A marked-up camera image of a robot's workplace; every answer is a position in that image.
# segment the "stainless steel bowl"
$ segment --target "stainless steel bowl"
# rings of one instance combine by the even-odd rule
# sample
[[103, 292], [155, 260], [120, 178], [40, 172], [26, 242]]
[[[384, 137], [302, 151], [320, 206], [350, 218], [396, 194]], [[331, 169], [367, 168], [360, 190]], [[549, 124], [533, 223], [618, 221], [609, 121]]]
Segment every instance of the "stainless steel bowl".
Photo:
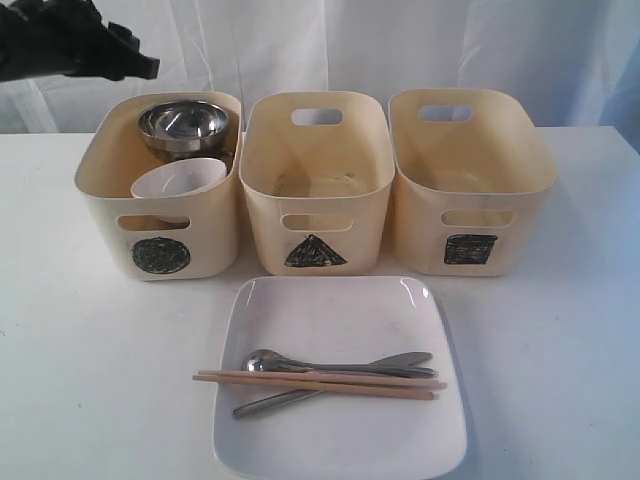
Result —
[[154, 105], [140, 114], [138, 128], [149, 150], [165, 163], [220, 154], [229, 114], [200, 100]]

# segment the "white table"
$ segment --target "white table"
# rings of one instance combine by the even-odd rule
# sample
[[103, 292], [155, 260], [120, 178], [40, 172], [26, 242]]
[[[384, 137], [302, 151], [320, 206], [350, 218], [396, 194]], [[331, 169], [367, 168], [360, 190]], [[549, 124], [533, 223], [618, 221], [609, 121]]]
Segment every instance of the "white table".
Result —
[[[640, 478], [640, 158], [611, 128], [542, 129], [560, 171], [519, 266], [422, 277], [468, 416], [446, 479]], [[211, 453], [215, 367], [247, 244], [206, 280], [116, 270], [73, 186], [91, 136], [0, 137], [0, 478], [235, 478]]]

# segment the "white curtain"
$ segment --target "white curtain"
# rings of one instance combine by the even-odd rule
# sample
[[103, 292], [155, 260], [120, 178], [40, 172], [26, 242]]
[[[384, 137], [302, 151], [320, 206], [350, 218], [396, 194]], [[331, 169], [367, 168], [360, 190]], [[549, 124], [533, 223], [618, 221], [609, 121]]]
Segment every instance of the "white curtain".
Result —
[[0, 132], [91, 132], [140, 93], [487, 87], [537, 125], [615, 125], [640, 150], [640, 0], [94, 0], [157, 80], [0, 84]]

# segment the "storage basket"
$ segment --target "storage basket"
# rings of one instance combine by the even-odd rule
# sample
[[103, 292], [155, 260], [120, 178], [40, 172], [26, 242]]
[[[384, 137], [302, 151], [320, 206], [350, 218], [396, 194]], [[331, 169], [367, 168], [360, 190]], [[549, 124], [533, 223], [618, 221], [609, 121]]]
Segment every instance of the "storage basket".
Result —
[[[298, 114], [341, 114], [333, 124]], [[380, 104], [359, 93], [258, 102], [240, 160], [258, 256], [274, 275], [353, 275], [378, 258], [395, 167]]]
[[520, 104], [492, 90], [408, 90], [391, 98], [389, 116], [400, 260], [435, 275], [511, 268], [556, 179]]
[[[146, 148], [137, 127], [146, 108], [177, 99], [204, 100], [229, 112], [224, 150], [235, 151], [231, 172], [203, 192], [171, 198], [132, 198], [132, 183], [163, 165]], [[240, 102], [224, 93], [142, 95], [113, 108], [76, 172], [76, 186], [117, 266], [140, 280], [199, 278], [229, 267], [237, 256], [236, 184], [241, 137]], [[182, 225], [162, 216], [187, 217]]]

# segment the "chopstick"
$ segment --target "chopstick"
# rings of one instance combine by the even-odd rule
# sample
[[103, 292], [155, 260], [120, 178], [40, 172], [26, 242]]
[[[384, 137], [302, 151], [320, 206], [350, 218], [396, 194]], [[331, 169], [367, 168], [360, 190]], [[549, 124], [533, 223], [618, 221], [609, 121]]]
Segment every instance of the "chopstick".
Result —
[[270, 380], [298, 380], [303, 382], [341, 383], [349, 385], [376, 385], [386, 387], [418, 387], [441, 389], [446, 386], [434, 378], [402, 378], [375, 375], [350, 375], [342, 373], [296, 373], [296, 372], [245, 372], [235, 370], [198, 370], [202, 376], [260, 378]]
[[414, 400], [433, 400], [436, 398], [436, 395], [430, 390], [413, 390], [401, 387], [373, 387], [365, 385], [346, 385], [339, 383], [283, 380], [279, 378], [258, 378], [257, 374], [252, 374], [251, 376], [194, 375], [193, 379], [196, 381], [204, 382], [284, 387], [354, 395], [371, 395], [376, 397], [409, 398]]

